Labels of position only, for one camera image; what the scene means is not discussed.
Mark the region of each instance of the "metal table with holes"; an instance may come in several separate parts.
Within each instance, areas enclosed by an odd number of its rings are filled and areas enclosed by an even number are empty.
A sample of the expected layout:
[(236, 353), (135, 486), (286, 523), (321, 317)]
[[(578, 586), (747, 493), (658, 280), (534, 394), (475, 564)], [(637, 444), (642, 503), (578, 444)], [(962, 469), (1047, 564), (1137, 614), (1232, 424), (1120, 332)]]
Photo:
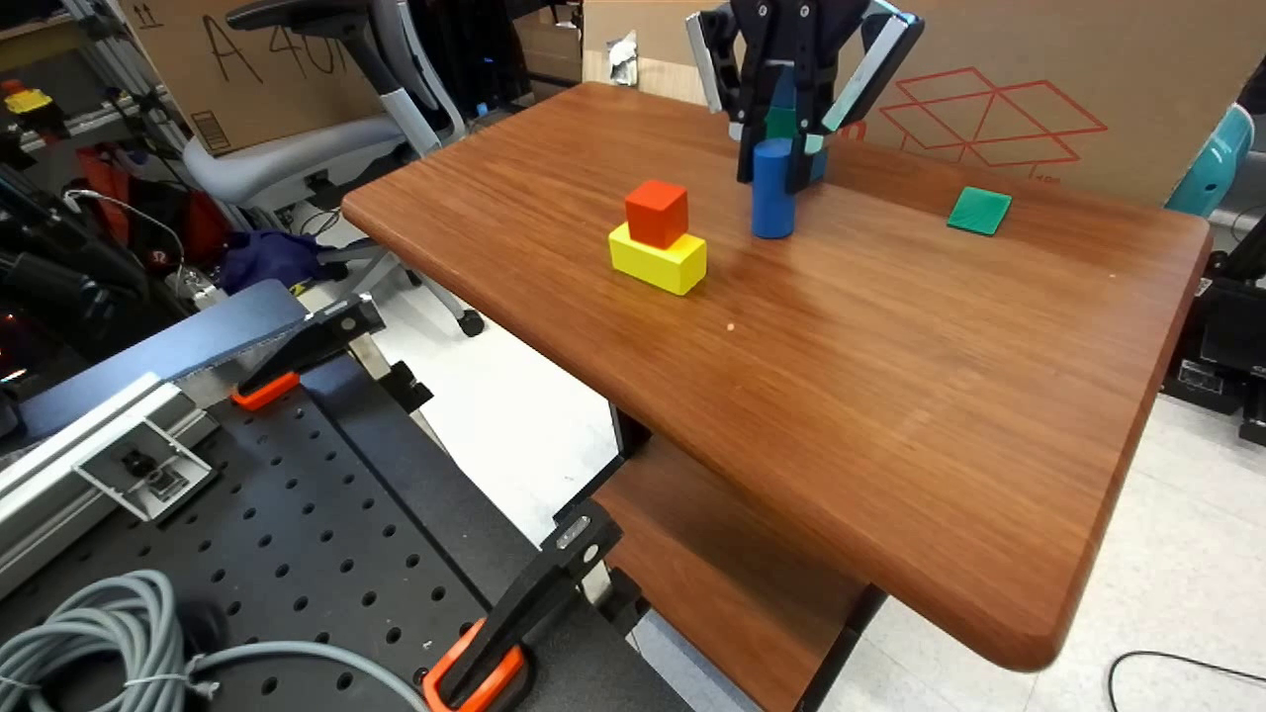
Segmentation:
[[(248, 419), (215, 412), (219, 465), (162, 526), (115, 510), (0, 603), (0, 632), (40, 621), (83, 581), (170, 573), (198, 627), (226, 642), (334, 642), (397, 677), (427, 667), (534, 547), (348, 360)], [(530, 646), (522, 709), (685, 709), (582, 597)], [(401, 709), (359, 671), (315, 659), (226, 667), (215, 709)], [(75, 667), (62, 709), (120, 691), (120, 663)]]

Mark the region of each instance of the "wooden shelf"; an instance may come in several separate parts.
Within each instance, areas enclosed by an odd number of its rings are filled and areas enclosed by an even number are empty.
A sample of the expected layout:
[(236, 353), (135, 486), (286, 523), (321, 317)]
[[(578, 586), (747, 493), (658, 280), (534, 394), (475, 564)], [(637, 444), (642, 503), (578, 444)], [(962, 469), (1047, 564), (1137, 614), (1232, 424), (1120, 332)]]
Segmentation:
[(795, 709), (863, 581), (715, 473), (653, 437), (598, 503), (627, 536), (615, 564), (761, 709)]

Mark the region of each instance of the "gray cable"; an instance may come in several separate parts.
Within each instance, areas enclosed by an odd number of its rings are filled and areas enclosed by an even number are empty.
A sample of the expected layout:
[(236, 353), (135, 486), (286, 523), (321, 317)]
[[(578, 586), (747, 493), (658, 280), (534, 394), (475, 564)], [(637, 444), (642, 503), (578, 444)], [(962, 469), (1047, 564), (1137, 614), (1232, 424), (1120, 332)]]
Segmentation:
[(226, 667), (226, 663), (241, 663), (241, 659), (263, 659), (263, 655), (315, 655), (315, 659), (338, 659), (344, 667), (359, 667), (364, 677), (380, 679), (383, 689), (392, 689), (409, 709), (418, 709), (418, 691), (410, 691), (404, 679), (397, 679), (387, 667), (380, 667), (368, 655), (355, 655), (348, 650), (334, 650), (334, 646), (311, 646), (311, 642), (259, 642), (259, 646), (236, 646), (236, 650), (220, 650), (208, 655), (194, 655), (189, 671), (208, 671), (208, 667)]
[(158, 568), (102, 576), (57, 603), (44, 625), (0, 646), (0, 712), (48, 709), (40, 683), (91, 654), (123, 655), (123, 691), (108, 701), (102, 712), (183, 712), (187, 691), (215, 696), (219, 689), (215, 679), (194, 677), (263, 655), (338, 659), (380, 679), (409, 709), (422, 709), (422, 701), (387, 667), (334, 646), (259, 642), (194, 659), (183, 659), (183, 650), (173, 589)]
[(1207, 667), (1207, 671), (1223, 671), (1223, 677), (1238, 677), (1238, 679), (1250, 679), (1250, 683), (1266, 683), (1262, 671), (1245, 671), (1245, 667), (1225, 667), (1225, 663), (1216, 663), (1216, 659), (1199, 659), (1199, 655), (1179, 655), (1179, 654), (1167, 654), (1167, 650), (1128, 650), (1120, 655), (1113, 655), (1107, 663), (1107, 709), (1120, 712), (1116, 702), (1116, 671), (1128, 663), (1128, 659), (1176, 659), (1176, 663), (1191, 663), (1191, 667)]
[(177, 274), (177, 280), (187, 275), (189, 258), (187, 258), (187, 240), (183, 240), (183, 234), (173, 234), (173, 226), (158, 222), (156, 212), (145, 212), (145, 209), (137, 209), (137, 205), (129, 205), (129, 203), (120, 203), (120, 196), (110, 196), (110, 193), (100, 193), (100, 189), (62, 189), (62, 196), (108, 203), (108, 205), (120, 205), (120, 209), (149, 222), (149, 226), (162, 230), (162, 234), (170, 236), (170, 244), (173, 244), (173, 261), (177, 261), (173, 274)]

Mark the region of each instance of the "red block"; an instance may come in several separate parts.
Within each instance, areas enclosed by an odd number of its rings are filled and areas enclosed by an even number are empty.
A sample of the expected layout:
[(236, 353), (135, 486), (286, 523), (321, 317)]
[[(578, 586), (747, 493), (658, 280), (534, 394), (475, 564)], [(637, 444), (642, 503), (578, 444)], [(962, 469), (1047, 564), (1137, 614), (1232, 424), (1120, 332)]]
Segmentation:
[(634, 240), (663, 250), (690, 230), (690, 193), (675, 180), (642, 180), (627, 196), (627, 217)]

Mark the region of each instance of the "floor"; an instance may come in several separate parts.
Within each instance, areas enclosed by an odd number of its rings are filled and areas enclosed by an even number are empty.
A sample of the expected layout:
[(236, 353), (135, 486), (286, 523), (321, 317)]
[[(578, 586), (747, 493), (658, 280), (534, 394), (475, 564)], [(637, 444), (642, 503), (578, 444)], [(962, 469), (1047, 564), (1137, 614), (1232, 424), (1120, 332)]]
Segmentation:
[[(460, 465), (530, 532), (615, 453), (611, 406), (562, 367), (505, 335), (466, 340), (437, 298), (383, 298), (380, 346), (409, 360), (437, 398), (418, 412)], [(1266, 671), (1266, 448), (1233, 437), (1225, 414), (1157, 398), (1107, 542), (1062, 659), (1004, 671), (903, 602), (886, 602), (840, 671), (827, 712), (1092, 712), (1125, 650), (1171, 650)], [(634, 646), (691, 709), (752, 709), (663, 625)], [(1125, 712), (1266, 709), (1266, 689), (1130, 659), (1116, 679)]]

